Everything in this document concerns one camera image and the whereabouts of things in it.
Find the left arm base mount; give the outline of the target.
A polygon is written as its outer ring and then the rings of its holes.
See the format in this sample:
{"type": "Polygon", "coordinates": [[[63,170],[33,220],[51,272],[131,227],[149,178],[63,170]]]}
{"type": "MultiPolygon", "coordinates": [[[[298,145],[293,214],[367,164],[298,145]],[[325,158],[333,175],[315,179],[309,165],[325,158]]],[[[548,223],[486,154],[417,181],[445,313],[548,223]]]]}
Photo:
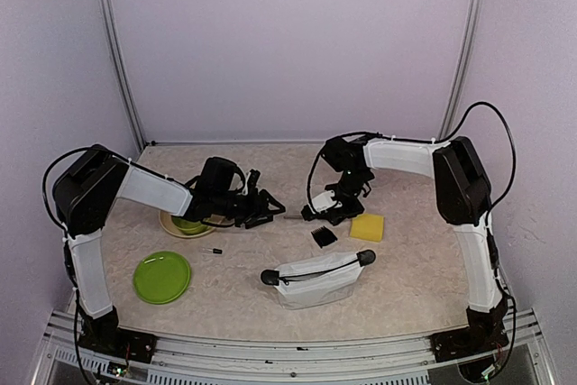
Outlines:
{"type": "Polygon", "coordinates": [[[128,330],[116,325],[84,325],[78,339],[80,347],[124,359],[128,362],[151,363],[158,337],[128,330]]]}

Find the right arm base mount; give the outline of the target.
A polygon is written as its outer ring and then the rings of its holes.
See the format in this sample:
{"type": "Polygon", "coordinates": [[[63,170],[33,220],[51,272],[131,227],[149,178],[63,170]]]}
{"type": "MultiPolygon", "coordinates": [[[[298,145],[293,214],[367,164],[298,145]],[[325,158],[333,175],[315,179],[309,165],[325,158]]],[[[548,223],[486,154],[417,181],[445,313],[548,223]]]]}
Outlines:
{"type": "Polygon", "coordinates": [[[503,327],[487,335],[480,327],[467,326],[434,333],[430,336],[430,342],[435,361],[449,362],[507,347],[509,338],[503,327]]]}

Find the white drawstring pouch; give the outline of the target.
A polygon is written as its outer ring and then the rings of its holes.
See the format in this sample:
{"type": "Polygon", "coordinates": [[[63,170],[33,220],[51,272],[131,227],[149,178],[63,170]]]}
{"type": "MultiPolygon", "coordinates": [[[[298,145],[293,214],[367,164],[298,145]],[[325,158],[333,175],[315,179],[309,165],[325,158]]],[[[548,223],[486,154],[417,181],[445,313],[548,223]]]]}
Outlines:
{"type": "Polygon", "coordinates": [[[373,250],[332,252],[264,270],[261,282],[274,287],[288,310],[330,304],[350,297],[365,267],[376,260],[373,250]]]}

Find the black clipper guard comb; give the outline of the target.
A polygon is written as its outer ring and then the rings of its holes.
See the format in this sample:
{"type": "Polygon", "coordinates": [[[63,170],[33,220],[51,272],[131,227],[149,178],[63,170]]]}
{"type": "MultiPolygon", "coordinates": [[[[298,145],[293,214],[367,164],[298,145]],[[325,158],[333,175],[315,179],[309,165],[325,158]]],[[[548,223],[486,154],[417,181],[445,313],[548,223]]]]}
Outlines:
{"type": "Polygon", "coordinates": [[[321,248],[325,248],[337,241],[337,236],[327,227],[321,226],[311,232],[311,235],[316,244],[321,248]]]}

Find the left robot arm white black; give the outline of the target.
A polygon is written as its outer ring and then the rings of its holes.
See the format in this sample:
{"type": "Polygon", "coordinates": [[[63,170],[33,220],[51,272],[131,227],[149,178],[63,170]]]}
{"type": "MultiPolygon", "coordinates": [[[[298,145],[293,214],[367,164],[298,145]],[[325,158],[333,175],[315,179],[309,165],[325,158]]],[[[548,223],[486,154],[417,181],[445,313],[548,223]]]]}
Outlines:
{"type": "Polygon", "coordinates": [[[119,199],[148,206],[188,222],[250,229],[266,224],[286,208],[258,186],[260,172],[244,173],[231,160],[210,157],[199,175],[187,182],[148,169],[95,144],[69,152],[75,161],[42,197],[52,222],[63,232],[64,263],[77,296],[83,334],[107,353],[126,344],[110,298],[101,238],[119,199]]]}

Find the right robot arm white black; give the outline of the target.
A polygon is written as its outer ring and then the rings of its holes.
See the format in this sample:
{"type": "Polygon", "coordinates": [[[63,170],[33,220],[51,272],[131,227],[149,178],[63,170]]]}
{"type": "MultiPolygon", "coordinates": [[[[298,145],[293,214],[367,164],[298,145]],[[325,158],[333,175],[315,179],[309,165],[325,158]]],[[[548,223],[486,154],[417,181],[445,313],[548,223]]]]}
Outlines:
{"type": "Polygon", "coordinates": [[[301,210],[306,221],[339,225],[360,215],[374,170],[399,170],[434,181],[437,210],[457,236],[469,285],[468,325],[461,343],[478,353],[492,342],[501,330],[508,301],[499,281],[499,251],[492,230],[491,212],[497,202],[472,141],[456,131],[428,140],[353,132],[328,139],[316,158],[341,177],[318,196],[307,196],[301,210]]]}

